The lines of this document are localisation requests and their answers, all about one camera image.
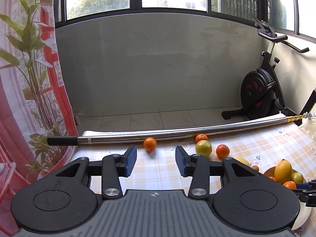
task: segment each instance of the white floor tile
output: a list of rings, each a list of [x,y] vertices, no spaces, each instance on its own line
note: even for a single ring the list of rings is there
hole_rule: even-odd
[[[102,117],[80,118],[80,125],[76,126],[78,134],[82,135],[84,131],[98,131]]]
[[[223,119],[222,117],[222,112],[223,111],[234,111],[234,110],[240,110],[242,107],[229,107],[229,108],[214,108],[213,110],[215,113],[220,117],[222,122],[225,122],[226,124],[228,123],[236,123],[236,122],[244,122],[248,121],[249,119],[246,116],[236,116],[236,117],[231,117],[230,119]]]
[[[195,125],[188,111],[160,112],[163,127],[179,127]]]
[[[196,125],[222,122],[213,109],[188,110],[188,112]]]
[[[172,130],[172,129],[186,129],[186,128],[195,128],[196,125],[192,126],[175,126],[175,127],[165,127],[164,130]]]
[[[105,116],[100,125],[100,132],[124,132],[129,131],[131,115]]]
[[[132,114],[131,131],[162,130],[162,121],[159,112]]]

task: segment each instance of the marble wall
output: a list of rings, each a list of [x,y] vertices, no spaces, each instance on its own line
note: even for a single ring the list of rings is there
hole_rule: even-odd
[[[292,36],[288,36],[287,41],[299,49],[308,47],[310,50],[301,54],[285,44],[277,43],[272,53],[272,62],[274,57],[280,59],[275,71],[285,105],[299,114],[316,88],[316,44]],[[267,50],[269,43],[263,39],[262,50]]]
[[[253,27],[177,13],[84,21],[56,40],[69,100],[86,117],[239,106],[262,45]]]

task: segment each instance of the fruit bowl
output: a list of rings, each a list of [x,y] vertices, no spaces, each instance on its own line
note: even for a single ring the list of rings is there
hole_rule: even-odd
[[[269,168],[268,170],[266,170],[265,172],[264,172],[264,175],[265,176],[274,176],[274,170],[275,170],[275,167],[271,167],[271,168]],[[292,169],[292,174],[294,174],[294,173],[297,173],[297,171],[295,170],[295,169]]]

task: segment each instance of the lemon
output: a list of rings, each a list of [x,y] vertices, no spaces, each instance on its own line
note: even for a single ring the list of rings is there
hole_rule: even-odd
[[[203,155],[205,157],[208,157],[212,153],[212,145],[207,140],[201,140],[199,141],[195,146],[195,152],[197,154]]]
[[[284,184],[292,178],[292,166],[287,160],[280,161],[274,170],[274,178],[277,182]]]
[[[250,163],[248,162],[248,160],[244,159],[244,158],[236,158],[235,160],[247,165],[247,166],[250,166]]]
[[[301,173],[296,172],[292,175],[291,181],[293,181],[294,183],[303,183],[304,177]]]

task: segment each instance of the gray base plate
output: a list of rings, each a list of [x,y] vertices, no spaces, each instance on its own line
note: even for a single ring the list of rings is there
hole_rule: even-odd
[[[16,237],[43,234],[18,231]],[[212,213],[208,204],[188,199],[182,190],[128,190],[124,197],[102,203],[94,217],[75,229],[51,237],[253,237],[229,228]],[[260,237],[291,237],[285,229]]]

